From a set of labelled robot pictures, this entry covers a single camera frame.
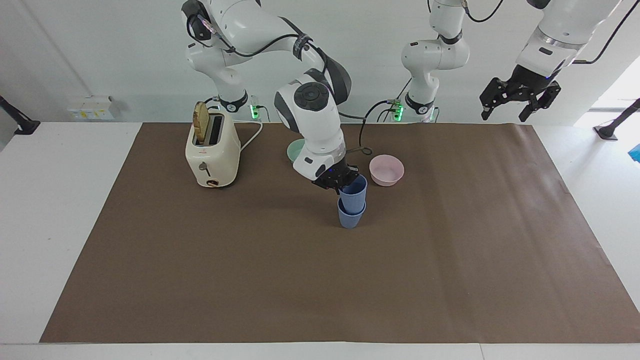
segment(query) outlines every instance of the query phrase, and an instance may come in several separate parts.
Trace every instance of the green light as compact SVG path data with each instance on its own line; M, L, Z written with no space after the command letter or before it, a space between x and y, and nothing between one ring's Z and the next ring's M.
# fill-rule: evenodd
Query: green light
M260 117L260 113L258 112L258 109L256 109L255 106L253 106L253 105L249 105L249 107L251 108L251 116L254 119L259 118Z
M402 121L402 115L404 113L404 106L398 105L398 109L396 109L396 114L394 114L395 121Z

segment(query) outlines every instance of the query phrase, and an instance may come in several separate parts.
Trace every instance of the pink bowl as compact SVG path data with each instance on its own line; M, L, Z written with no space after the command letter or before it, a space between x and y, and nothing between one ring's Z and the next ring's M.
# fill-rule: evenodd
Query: pink bowl
M380 155L371 160L369 171L374 183L380 186L394 186L404 176L404 165L391 155Z

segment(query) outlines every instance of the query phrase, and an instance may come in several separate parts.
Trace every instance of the white power cord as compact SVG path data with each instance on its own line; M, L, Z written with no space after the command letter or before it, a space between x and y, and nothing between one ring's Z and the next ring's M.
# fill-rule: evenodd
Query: white power cord
M244 145L242 145L242 147L240 148L240 152L242 152L247 146L249 146L249 144L252 141L255 140L256 137L258 137L258 135L260 135L260 133L262 132L262 128L264 127L264 124L262 123L262 119L260 119L260 122L234 120L234 123L239 123L239 124L260 124L260 128L258 129L258 131L256 131L256 133L249 139L249 141L247 141Z

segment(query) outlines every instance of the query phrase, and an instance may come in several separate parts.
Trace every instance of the green bowl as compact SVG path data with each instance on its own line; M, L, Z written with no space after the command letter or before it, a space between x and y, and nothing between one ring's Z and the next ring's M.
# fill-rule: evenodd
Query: green bowl
M289 144L289 147L287 148L287 156L292 163L296 161L304 146L305 139L299 139Z

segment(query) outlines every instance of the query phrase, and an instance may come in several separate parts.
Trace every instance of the power cord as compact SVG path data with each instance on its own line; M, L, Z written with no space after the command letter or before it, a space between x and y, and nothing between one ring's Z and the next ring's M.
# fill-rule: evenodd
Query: power cord
M387 113L387 115L389 115L388 113L392 113L392 112L393 112L393 110L390 110L390 109L382 110L380 112L380 115L378 115L378 119L377 119L376 122L380 122L380 118L382 117L382 114Z
M638 4L640 3L640 0L636 0L636 3L634 3L633 6L631 6L631 9L629 9L629 11L627 12L627 14L625 15L624 18L622 18L622 20L620 21L620 23L618 24L618 26L616 27L616 29L613 31L613 34L611 34L611 37L609 37L609 40L607 41L607 43L604 45L604 47L602 48L602 51L600 51L600 54L598 54L598 56L591 61L587 61L587 60L575 60L573 63L576 65L591 65L596 63L596 61L598 61L602 55L604 55L604 53L606 52L607 48L609 47L609 45L611 44L611 42L613 41L613 39L616 37L616 35L618 34L618 31L620 30L620 28L622 28L622 25L624 25L625 21L627 21L627 19L629 18L629 16L631 15L631 13L634 12L634 10L636 9L636 7L638 6Z
M198 43L200 43L200 45L204 46L204 47L213 47L212 45L207 45L203 42L201 42L200 40L198 40L197 38L195 38L195 36L193 35L193 28L191 27L191 23L192 21L197 18L198 20L200 20L200 22L211 32L211 34L213 36L215 36L216 38L218 38L220 41L222 41L223 44L225 44L225 46L228 48L227 50L225 50L225 52L227 52L228 54L236 54L242 58L253 58L254 56L263 53L265 50L269 49L271 46L273 46L275 43L277 43L280 40L286 39L286 38L298 38L300 35L299 34L286 34L286 35L282 35L279 36L275 39L273 39L272 41L270 41L268 44L266 44L265 46L261 47L258 51L255 51L254 53L251 54L243 54L240 53L234 46L231 46L231 44L229 44L224 37L222 37L221 34L219 34L218 32L216 32L216 30L213 28L213 25L207 20L205 19L202 15L190 15L187 18L187 34L195 41L197 41ZM328 61L327 61L327 55L324 53L324 51L322 51L322 49L320 49L319 47L315 46L314 44L308 44L323 60L324 62L324 68L323 68L323 74L326 72L327 67L328 67Z
M267 120L271 123L271 116L269 116L269 109L266 106L258 105L255 107L256 109L264 109L267 112Z
M406 90L406 88L409 87L409 84L411 83L412 79L413 78L409 78L409 81L406 82L406 84L404 85L404 88L402 88L402 90L400 90L400 94L398 94L398 96L396 96L396 101L400 100L400 96L402 96L402 93ZM391 111L393 110L393 108L394 108L394 105L391 104L391 106L389 106L389 110L387 111L387 115L385 115L385 120L383 120L383 122L387 122L387 118L388 118L389 114L391 113Z
M355 117L355 116L352 116L352 115L348 116L348 117L351 117L352 119L362 119L362 126L360 126L360 134L358 135L358 147L356 149L348 150L347 151L348 154L350 154L352 152L362 151L362 153L365 154L366 156L373 155L373 149L371 149L370 147L362 146L362 133L364 132L364 126L367 124L367 119L369 118L369 115L371 115L371 113L378 106L384 105L384 104L388 104L390 102L392 102L392 101L390 101L390 100L378 101L374 106L371 106L371 109L369 109L369 111L367 111L367 114L364 115L363 117Z
M361 116L348 115L348 114L341 113L341 112L338 112L338 114L340 114L341 117L346 117L348 119L364 120L364 118L361 117Z
M469 10L469 4L467 3L467 0L462 0L462 7L465 9L465 13L467 13L467 16L469 17L469 19L471 19L471 21L473 22L485 22L489 19L491 19L495 13L498 12L498 9L500 9L500 7L502 6L502 3L504 3L504 0L500 0L500 2L498 3L498 6L495 7L495 9L493 10L493 12L491 13L491 15L485 17L484 19L478 20L475 17L473 17L473 15L471 15L471 11Z
M209 104L210 102L215 101L215 102L220 102L220 97L218 96L212 96L210 98L208 98L207 100L204 101L205 104Z

